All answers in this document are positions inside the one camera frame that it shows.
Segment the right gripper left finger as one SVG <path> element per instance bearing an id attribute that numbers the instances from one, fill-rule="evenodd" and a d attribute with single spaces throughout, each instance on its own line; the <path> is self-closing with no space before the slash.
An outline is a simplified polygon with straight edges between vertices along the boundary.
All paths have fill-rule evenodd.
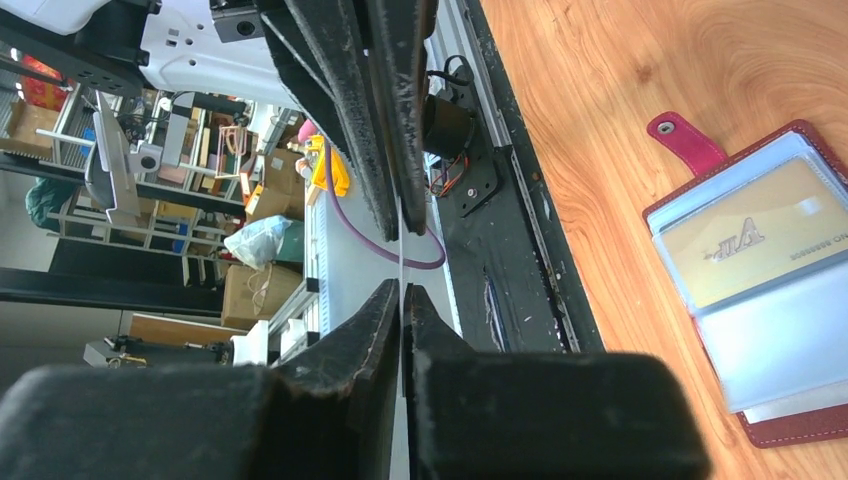
<path id="1" fill-rule="evenodd" d="M 401 288 L 275 367 L 51 366 L 1 402 L 5 479 L 385 479 Z"/>

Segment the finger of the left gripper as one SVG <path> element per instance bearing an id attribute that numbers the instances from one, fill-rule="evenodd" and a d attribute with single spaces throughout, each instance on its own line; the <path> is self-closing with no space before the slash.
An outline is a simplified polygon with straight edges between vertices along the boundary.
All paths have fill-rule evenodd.
<path id="1" fill-rule="evenodd" d="M 423 172 L 423 103 L 427 91 L 424 42 L 435 28 L 436 1 L 369 1 L 370 58 L 377 81 L 384 138 L 406 230 L 427 227 Z"/>
<path id="2" fill-rule="evenodd" d="M 348 160 L 387 241 L 398 238 L 389 162 L 352 1 L 256 1 L 281 82 Z"/>

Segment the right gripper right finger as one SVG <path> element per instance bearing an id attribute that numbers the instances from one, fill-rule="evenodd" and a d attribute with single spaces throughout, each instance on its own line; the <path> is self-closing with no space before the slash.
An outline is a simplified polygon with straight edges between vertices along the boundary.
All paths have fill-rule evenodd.
<path id="1" fill-rule="evenodd" d="M 415 479 L 706 479 L 682 388 L 634 353 L 472 348 L 424 287 L 403 301 L 404 387 Z"/>

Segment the red leather card holder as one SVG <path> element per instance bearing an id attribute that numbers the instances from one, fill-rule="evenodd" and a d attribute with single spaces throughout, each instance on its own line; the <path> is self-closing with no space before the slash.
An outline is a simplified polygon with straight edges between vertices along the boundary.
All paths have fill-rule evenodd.
<path id="1" fill-rule="evenodd" d="M 675 112 L 647 131 L 693 174 L 643 218 L 726 410 L 763 449 L 845 438 L 845 163 L 802 119 L 733 155 Z"/>

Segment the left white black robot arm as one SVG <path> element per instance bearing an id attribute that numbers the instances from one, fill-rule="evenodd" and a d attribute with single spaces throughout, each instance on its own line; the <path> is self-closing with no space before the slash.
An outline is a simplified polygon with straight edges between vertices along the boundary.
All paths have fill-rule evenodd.
<path id="1" fill-rule="evenodd" d="M 145 87 L 302 111 L 379 232 L 427 227 L 422 110 L 434 1 L 5 1 L 1 39 L 115 95 Z"/>

